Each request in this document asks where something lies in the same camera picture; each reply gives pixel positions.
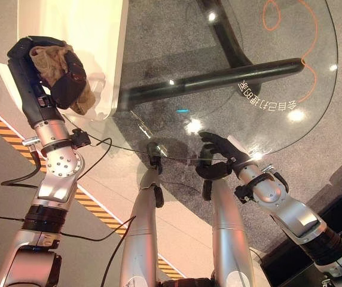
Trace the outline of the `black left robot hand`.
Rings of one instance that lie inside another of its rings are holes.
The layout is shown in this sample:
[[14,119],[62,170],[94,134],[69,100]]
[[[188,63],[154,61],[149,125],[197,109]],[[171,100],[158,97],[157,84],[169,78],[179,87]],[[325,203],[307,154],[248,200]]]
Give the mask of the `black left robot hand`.
[[42,79],[30,58],[36,46],[65,46],[65,42],[48,36],[19,39],[7,53],[8,63],[0,63],[0,76],[18,109],[31,128],[42,121],[63,120],[56,104],[42,87]]

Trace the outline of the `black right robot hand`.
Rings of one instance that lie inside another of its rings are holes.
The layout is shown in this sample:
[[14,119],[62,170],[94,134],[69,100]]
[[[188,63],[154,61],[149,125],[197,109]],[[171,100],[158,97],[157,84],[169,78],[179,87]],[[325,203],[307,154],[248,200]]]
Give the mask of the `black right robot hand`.
[[245,166],[255,164],[247,153],[239,150],[228,139],[210,132],[199,132],[199,136],[204,142],[203,148],[210,151],[211,154],[221,154],[225,157],[237,174]]

